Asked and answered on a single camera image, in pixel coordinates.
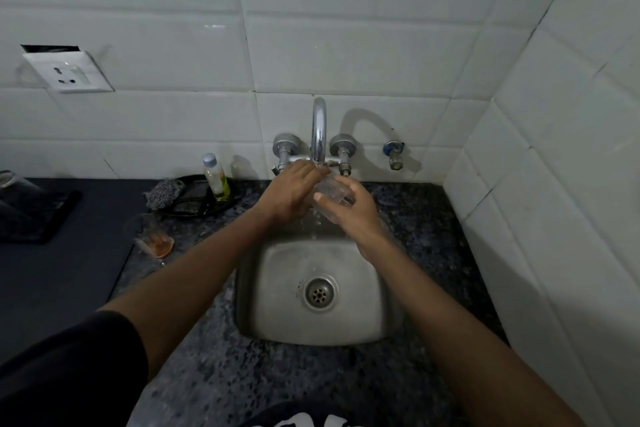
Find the sleeve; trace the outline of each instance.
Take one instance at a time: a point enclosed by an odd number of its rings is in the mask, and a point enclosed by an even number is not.
[[[98,311],[0,366],[0,424],[124,426],[147,375],[133,324]]]

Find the bottle cap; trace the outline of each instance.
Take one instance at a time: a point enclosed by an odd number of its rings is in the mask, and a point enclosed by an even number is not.
[[[218,164],[218,159],[216,159],[215,154],[209,152],[202,156],[202,164],[204,164],[205,167],[215,167],[216,164]]]

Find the black shirt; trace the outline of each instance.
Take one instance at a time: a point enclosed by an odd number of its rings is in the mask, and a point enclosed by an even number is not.
[[[117,312],[96,312],[0,366],[0,425],[124,426],[147,376],[147,354],[133,324]],[[294,415],[302,421],[287,425],[341,426],[347,418],[332,405],[288,402],[241,427],[268,427]]]

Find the hand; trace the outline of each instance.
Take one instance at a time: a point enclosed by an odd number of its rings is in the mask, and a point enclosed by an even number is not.
[[[369,192],[355,179],[336,176],[335,180],[346,184],[353,191],[356,200],[353,206],[335,203],[320,192],[314,194],[314,199],[335,216],[337,224],[356,242],[363,257],[369,260],[365,250],[381,241],[388,241],[376,204]]]
[[[302,218],[310,207],[306,198],[329,172],[328,167],[317,167],[310,160],[297,160],[271,181],[254,208],[267,213],[276,224]]]

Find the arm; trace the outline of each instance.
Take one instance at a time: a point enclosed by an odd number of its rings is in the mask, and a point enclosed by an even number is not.
[[[336,179],[356,194],[352,208],[319,193],[314,199],[385,279],[475,425],[584,425],[513,350],[389,241],[373,198],[357,181]]]
[[[291,164],[253,208],[101,308],[121,313],[137,329],[149,380],[211,306],[244,252],[271,225],[302,216],[305,198],[328,172],[304,160]]]

